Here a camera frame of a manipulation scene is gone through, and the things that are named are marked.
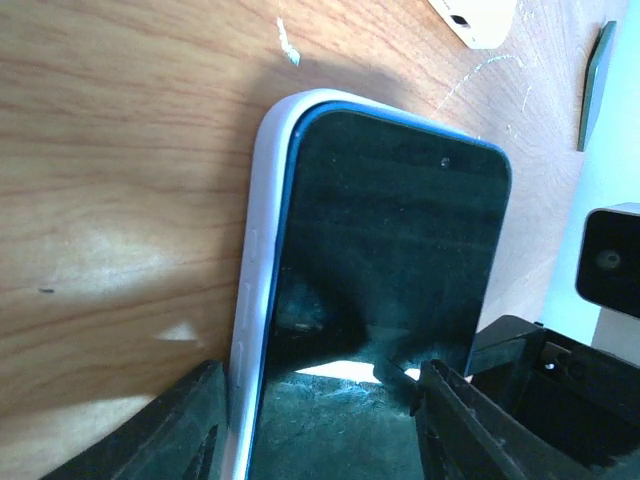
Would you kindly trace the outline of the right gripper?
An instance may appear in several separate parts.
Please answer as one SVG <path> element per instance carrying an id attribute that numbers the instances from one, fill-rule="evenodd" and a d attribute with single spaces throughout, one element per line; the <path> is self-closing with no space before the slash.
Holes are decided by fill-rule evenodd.
<path id="1" fill-rule="evenodd" d="M 582 465 L 639 453 L 639 368 L 516 316 L 474 339 L 472 385 Z"/>

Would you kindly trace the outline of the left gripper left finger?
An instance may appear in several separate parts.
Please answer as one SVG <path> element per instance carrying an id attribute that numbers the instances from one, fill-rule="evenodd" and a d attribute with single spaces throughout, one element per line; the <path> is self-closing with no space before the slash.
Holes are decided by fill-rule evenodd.
<path id="1" fill-rule="evenodd" d="M 228 431 L 223 364 L 206 360 L 46 479 L 220 479 Z"/>

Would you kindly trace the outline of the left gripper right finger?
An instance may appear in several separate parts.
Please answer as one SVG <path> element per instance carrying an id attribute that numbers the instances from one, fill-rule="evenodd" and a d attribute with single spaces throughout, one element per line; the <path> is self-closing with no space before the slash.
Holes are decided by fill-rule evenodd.
<path id="1" fill-rule="evenodd" d="M 421 366 L 411 414 L 426 479 L 593 479 L 440 360 Z"/>

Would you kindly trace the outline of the pink phone case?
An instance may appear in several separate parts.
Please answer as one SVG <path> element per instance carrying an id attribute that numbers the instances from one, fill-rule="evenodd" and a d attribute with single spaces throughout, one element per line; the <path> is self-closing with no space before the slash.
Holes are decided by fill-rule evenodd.
<path id="1" fill-rule="evenodd" d="M 516 0 L 428 0 L 453 33 L 470 49 L 492 50 L 506 40 Z"/>

